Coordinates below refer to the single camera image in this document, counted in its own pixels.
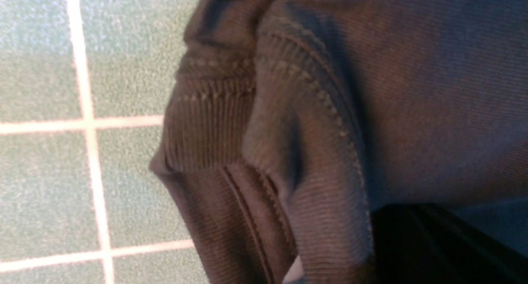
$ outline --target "floor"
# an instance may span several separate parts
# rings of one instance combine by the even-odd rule
[[[147,170],[198,0],[0,0],[0,283],[202,284]]]

